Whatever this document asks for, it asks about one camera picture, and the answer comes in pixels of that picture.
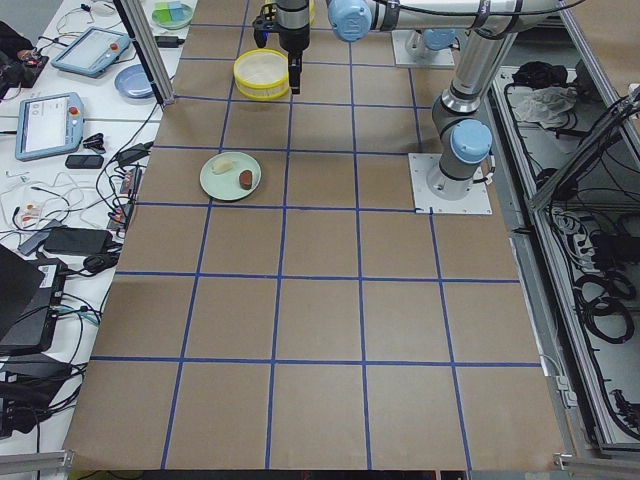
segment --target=white food item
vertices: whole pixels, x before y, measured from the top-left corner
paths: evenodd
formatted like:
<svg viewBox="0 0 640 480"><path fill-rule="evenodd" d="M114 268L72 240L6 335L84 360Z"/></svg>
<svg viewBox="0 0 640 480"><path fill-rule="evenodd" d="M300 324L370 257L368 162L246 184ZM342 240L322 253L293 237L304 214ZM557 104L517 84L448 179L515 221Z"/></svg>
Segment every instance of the white food item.
<svg viewBox="0 0 640 480"><path fill-rule="evenodd" d="M221 173L228 172L233 168L233 160L230 158L218 158L214 160L212 164L213 173L216 175L220 175Z"/></svg>

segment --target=laptop screen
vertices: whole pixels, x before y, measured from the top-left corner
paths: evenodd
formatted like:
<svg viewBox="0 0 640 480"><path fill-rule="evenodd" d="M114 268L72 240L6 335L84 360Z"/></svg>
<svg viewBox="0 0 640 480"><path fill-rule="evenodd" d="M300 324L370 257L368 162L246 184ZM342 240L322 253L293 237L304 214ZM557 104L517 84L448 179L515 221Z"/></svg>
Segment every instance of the laptop screen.
<svg viewBox="0 0 640 480"><path fill-rule="evenodd" d="M0 338L19 320L43 279L36 266L0 245Z"/></svg>

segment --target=light green plate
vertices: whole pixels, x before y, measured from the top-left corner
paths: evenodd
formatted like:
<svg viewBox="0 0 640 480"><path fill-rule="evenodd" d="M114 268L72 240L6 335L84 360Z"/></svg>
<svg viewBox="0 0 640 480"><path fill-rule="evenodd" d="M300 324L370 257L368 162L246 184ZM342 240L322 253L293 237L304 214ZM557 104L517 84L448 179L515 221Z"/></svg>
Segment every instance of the light green plate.
<svg viewBox="0 0 640 480"><path fill-rule="evenodd" d="M213 173L213 162L223 157L233 161L233 168L216 175ZM253 173L251 190L244 190L240 186L240 172L244 170L251 170L251 173ZM209 196L216 200L232 202L240 200L253 192L260 183L260 177L260 165L253 157L242 152L224 152L210 158L204 164L202 170L200 170L200 185Z"/></svg>
<svg viewBox="0 0 640 480"><path fill-rule="evenodd" d="M191 23L191 20L193 19L193 8L183 3L182 14L184 15L184 18L182 20L178 20L175 22L173 20L162 22L158 20L158 13L154 10L151 14L151 20L156 22L156 24L161 26L162 28L166 28L167 30L180 30L182 27L186 27Z"/></svg>

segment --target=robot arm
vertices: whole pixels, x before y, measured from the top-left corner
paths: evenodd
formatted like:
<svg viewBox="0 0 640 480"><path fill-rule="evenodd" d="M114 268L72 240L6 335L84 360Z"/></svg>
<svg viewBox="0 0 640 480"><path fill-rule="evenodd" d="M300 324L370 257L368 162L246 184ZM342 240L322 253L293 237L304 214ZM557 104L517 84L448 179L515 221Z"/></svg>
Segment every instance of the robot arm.
<svg viewBox="0 0 640 480"><path fill-rule="evenodd" d="M517 32L536 26L557 0L326 0L336 35L347 42L371 30L471 30L451 84L433 106L443 154L427 178L439 197L463 198L478 166L487 159L493 138L473 118ZM292 93L300 92L302 51L309 45L309 0L276 0L254 22L258 46L265 32L277 32L289 52Z"/></svg>

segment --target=metal base plate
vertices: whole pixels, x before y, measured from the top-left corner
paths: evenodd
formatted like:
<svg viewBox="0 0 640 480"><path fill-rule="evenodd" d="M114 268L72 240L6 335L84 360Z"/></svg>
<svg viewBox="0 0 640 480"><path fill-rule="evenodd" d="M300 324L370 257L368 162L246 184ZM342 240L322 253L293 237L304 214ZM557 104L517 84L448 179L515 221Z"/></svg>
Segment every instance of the metal base plate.
<svg viewBox="0 0 640 480"><path fill-rule="evenodd" d="M428 57L414 58L409 55L405 47L410 30L395 30L391 32L393 38L393 53L396 58L396 67L407 68L432 68L439 70L453 70L455 63L450 48L438 52L432 52Z"/></svg>
<svg viewBox="0 0 640 480"><path fill-rule="evenodd" d="M416 213L451 213L456 215L491 215L491 204L484 183L473 184L461 200L445 200L434 194L427 186L427 172L440 161L440 154L410 153L411 187ZM480 168L473 178L482 178Z"/></svg>

